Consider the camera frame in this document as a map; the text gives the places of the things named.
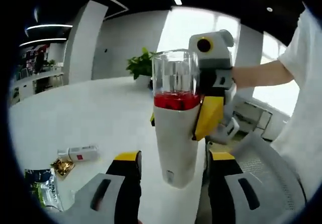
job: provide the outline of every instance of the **green plant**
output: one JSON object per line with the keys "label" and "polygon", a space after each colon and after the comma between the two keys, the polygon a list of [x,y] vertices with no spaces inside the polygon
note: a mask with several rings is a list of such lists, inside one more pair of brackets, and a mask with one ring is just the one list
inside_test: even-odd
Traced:
{"label": "green plant", "polygon": [[147,51],[145,47],[142,48],[143,55],[139,57],[133,57],[127,60],[127,70],[133,75],[134,79],[137,79],[140,75],[152,76],[152,57],[153,52]]}
{"label": "green plant", "polygon": [[48,65],[52,66],[55,65],[56,61],[54,59],[51,59],[50,61],[48,61]]}

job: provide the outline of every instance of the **black camera lens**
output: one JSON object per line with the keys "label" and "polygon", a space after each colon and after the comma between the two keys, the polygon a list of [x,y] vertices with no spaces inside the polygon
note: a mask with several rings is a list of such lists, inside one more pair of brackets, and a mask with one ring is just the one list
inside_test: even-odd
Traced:
{"label": "black camera lens", "polygon": [[197,42],[197,47],[201,52],[208,52],[211,49],[211,44],[208,39],[200,39]]}

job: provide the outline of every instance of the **white table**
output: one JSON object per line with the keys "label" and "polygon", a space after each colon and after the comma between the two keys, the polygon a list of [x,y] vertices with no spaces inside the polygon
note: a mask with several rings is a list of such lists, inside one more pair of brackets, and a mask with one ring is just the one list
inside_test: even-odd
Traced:
{"label": "white table", "polygon": [[199,143],[195,177],[182,190],[167,185],[161,174],[156,136],[150,125],[152,94],[133,78],[89,81],[39,93],[10,108],[10,127],[21,170],[49,168],[57,149],[99,146],[100,159],[77,163],[58,182],[64,209],[97,173],[105,173],[120,152],[142,150],[143,223],[194,223],[202,181],[205,145]]}

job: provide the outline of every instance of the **window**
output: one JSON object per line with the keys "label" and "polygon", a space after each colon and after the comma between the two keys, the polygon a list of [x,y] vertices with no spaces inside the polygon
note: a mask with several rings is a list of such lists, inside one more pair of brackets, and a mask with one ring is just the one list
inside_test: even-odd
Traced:
{"label": "window", "polygon": [[[261,64],[276,60],[285,50],[285,45],[264,32]],[[298,85],[295,81],[291,81],[290,83],[279,86],[256,87],[253,97],[292,116],[298,93]]]}
{"label": "window", "polygon": [[236,53],[237,53],[237,46],[238,46],[238,41],[239,41],[239,33],[240,33],[240,23],[239,20],[236,18],[233,18],[228,15],[223,15],[223,14],[218,14],[217,21],[215,24],[215,31],[219,31],[221,29],[226,29],[228,30],[234,40],[234,46],[229,47],[228,50],[231,53],[231,60],[232,64],[235,64],[235,59],[236,59]]}
{"label": "window", "polygon": [[185,7],[173,7],[167,15],[162,30],[157,52],[172,49],[187,49],[189,39],[194,34],[228,30],[234,40],[234,47],[229,47],[232,63],[236,57],[236,46],[239,40],[239,20],[221,13]]}

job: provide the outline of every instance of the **white blender base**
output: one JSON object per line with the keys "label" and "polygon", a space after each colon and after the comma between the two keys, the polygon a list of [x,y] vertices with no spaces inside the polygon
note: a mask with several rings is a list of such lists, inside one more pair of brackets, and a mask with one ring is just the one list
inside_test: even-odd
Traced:
{"label": "white blender base", "polygon": [[198,142],[192,140],[200,105],[186,111],[153,107],[162,176],[169,185],[184,188],[195,173]]}

